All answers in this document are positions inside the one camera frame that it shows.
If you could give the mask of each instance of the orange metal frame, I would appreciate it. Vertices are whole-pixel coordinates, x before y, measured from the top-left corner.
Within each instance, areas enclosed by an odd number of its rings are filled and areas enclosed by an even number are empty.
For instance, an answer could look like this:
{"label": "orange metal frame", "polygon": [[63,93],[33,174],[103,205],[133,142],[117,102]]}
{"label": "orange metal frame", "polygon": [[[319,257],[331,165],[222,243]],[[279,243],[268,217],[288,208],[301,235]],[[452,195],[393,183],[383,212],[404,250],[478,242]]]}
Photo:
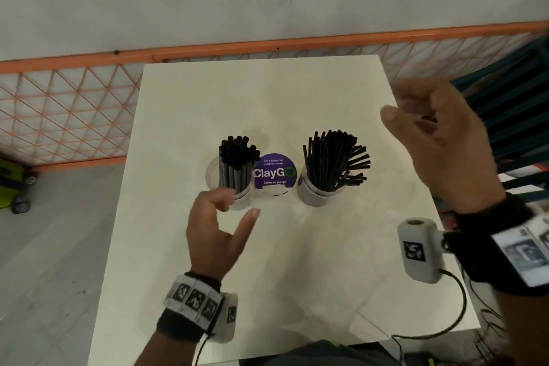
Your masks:
{"label": "orange metal frame", "polygon": [[[492,25],[476,25],[456,28],[421,29],[372,34],[354,34],[340,36],[320,36],[270,41],[252,41],[241,43],[212,43],[207,45],[189,45],[165,48],[153,48],[133,51],[103,52],[64,57],[16,59],[0,62],[0,74],[44,71],[51,69],[94,67],[98,65],[128,64],[136,62],[159,63],[169,59],[240,55],[256,52],[294,51],[319,48],[336,48],[356,45],[376,45],[381,43],[418,42],[465,38],[472,36],[513,35],[521,33],[540,33],[549,30],[549,21],[518,22]],[[81,161],[35,167],[38,172],[58,169],[81,168],[125,162],[125,157],[105,158],[94,161]]]}

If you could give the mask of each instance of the white table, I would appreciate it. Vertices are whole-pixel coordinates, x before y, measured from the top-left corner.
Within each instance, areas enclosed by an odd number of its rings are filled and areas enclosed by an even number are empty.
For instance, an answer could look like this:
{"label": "white table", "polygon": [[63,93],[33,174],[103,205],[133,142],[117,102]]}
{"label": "white table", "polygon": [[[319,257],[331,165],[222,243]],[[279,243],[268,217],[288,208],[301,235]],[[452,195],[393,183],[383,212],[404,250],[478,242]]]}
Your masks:
{"label": "white table", "polygon": [[[364,185],[326,207],[302,204],[295,189],[252,202],[261,216],[223,282],[239,294],[236,335],[207,343],[200,363],[450,325],[462,305],[457,284],[419,283],[403,270],[396,225],[412,216],[441,225],[406,150],[379,119],[394,103],[377,56],[147,65],[89,365],[131,365],[147,343],[165,293],[189,269],[187,215],[206,189],[205,169],[220,141],[237,134],[301,168],[315,130],[346,130],[367,146],[372,168]],[[222,228],[234,231],[243,214],[222,214]],[[459,275],[453,256],[445,262]],[[468,309],[457,330],[478,326]]]}

